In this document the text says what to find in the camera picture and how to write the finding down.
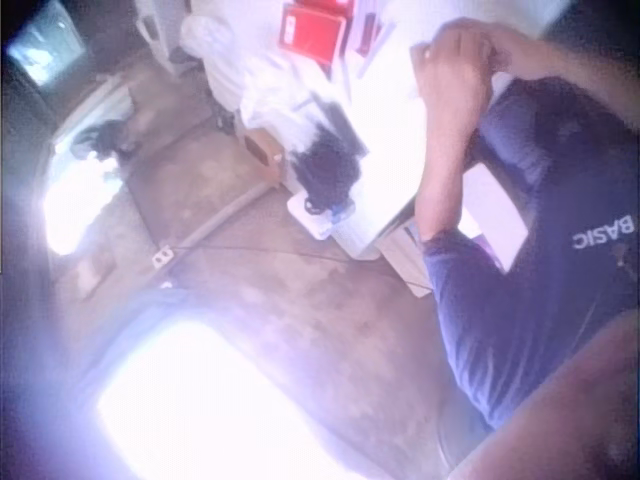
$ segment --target person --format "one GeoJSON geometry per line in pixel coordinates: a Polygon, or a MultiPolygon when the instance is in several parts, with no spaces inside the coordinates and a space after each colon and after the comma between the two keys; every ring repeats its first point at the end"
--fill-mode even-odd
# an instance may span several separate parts
{"type": "Polygon", "coordinates": [[[414,68],[428,112],[416,226],[448,361],[497,429],[612,318],[638,307],[640,86],[612,60],[466,19],[445,25],[414,68]],[[542,103],[511,97],[487,111],[497,71],[563,86],[549,98],[542,89],[542,103]],[[577,100],[585,96],[592,103],[577,100]],[[623,132],[598,135],[594,119],[614,117],[623,132]],[[478,128],[523,173],[535,213],[507,273],[457,230],[478,128]]]}
{"type": "Polygon", "coordinates": [[[639,313],[613,319],[449,480],[637,478],[639,313]]]}

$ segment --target plastic bag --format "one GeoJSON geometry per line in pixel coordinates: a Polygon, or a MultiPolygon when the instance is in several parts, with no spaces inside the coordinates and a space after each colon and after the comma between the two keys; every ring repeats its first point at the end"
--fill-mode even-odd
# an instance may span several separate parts
{"type": "Polygon", "coordinates": [[[231,27],[213,17],[189,15],[180,27],[180,46],[191,56],[206,59],[235,51],[231,27]]]}

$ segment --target concrete floor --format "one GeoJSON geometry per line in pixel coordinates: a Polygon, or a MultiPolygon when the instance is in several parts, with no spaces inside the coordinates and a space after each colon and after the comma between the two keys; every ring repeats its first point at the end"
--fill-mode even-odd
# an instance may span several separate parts
{"type": "MultiPolygon", "coordinates": [[[[287,198],[272,191],[210,235],[174,269],[177,283],[305,411],[394,478],[444,478],[439,409],[457,389],[433,297],[415,298],[384,260],[313,240],[287,198]]],[[[456,416],[473,417],[455,402],[456,416]]],[[[456,448],[475,441],[451,435],[456,448]]]]}
{"type": "MultiPolygon", "coordinates": [[[[101,322],[110,306],[144,288],[154,248],[179,246],[260,183],[254,160],[214,131],[205,109],[180,121],[185,105],[202,98],[198,81],[174,88],[154,66],[140,65],[129,74],[154,95],[134,99],[156,109],[148,118],[157,128],[127,172],[131,195],[124,191],[93,228],[111,243],[114,271],[87,299],[74,298],[73,278],[58,284],[75,358],[117,329],[101,322]]],[[[192,250],[177,250],[183,258],[172,277],[210,310],[214,328],[329,432],[324,445],[348,467],[378,478],[354,461],[355,450],[396,480],[445,478],[484,432],[454,385],[432,296],[415,298],[382,259],[354,261],[333,240],[314,240],[288,213],[288,197],[271,190],[192,250]]]]}

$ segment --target red book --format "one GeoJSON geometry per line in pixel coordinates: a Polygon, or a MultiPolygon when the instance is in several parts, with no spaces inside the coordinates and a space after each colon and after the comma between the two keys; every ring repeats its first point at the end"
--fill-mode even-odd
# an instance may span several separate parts
{"type": "Polygon", "coordinates": [[[356,7],[356,0],[296,0],[296,3],[325,12],[337,13],[346,18],[353,16],[356,7]]]}
{"type": "Polygon", "coordinates": [[[302,5],[285,5],[280,47],[331,65],[342,47],[344,17],[302,5]]]}

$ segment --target window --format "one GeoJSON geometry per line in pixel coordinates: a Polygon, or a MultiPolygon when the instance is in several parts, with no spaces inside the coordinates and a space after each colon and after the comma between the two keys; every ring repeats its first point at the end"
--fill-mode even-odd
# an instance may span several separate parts
{"type": "Polygon", "coordinates": [[[301,413],[204,323],[161,330],[122,363],[97,405],[143,479],[345,480],[301,413]]]}
{"type": "Polygon", "coordinates": [[[84,52],[71,18],[55,0],[38,12],[7,49],[40,87],[54,80],[84,52]]]}

